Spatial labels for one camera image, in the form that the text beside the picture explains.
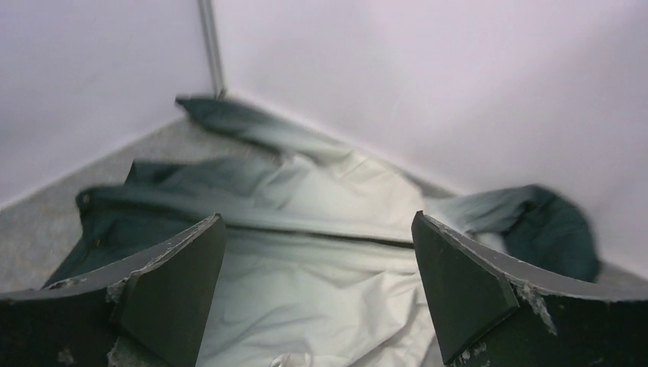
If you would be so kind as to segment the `aluminium corner post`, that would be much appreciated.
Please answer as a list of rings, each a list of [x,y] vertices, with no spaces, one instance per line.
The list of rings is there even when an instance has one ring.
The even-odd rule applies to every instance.
[[[214,95],[222,99],[226,94],[225,79],[221,54],[219,49],[219,39],[217,25],[215,21],[215,11],[213,8],[214,1],[198,0],[199,15],[202,25],[202,34],[205,41],[206,56],[211,75],[211,84]]]

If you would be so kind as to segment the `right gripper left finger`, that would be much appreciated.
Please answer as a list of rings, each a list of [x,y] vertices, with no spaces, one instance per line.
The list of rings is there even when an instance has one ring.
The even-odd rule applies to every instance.
[[[40,290],[1,295],[3,366],[193,366],[225,250],[213,215]]]

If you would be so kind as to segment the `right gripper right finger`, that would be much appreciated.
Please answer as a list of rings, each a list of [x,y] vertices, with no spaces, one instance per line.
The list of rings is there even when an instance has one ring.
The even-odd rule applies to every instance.
[[[647,290],[496,252],[422,212],[413,246],[446,366],[645,366]]]

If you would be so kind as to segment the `grey gradient hooded jacket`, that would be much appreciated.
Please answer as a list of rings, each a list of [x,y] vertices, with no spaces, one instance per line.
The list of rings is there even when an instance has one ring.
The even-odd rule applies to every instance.
[[[157,245],[211,213],[226,245],[201,366],[418,366],[436,339],[412,248],[418,211],[495,251],[593,282],[582,211],[537,185],[434,197],[395,167],[245,106],[177,97],[209,132],[273,149],[134,161],[76,198],[83,234],[50,283]]]

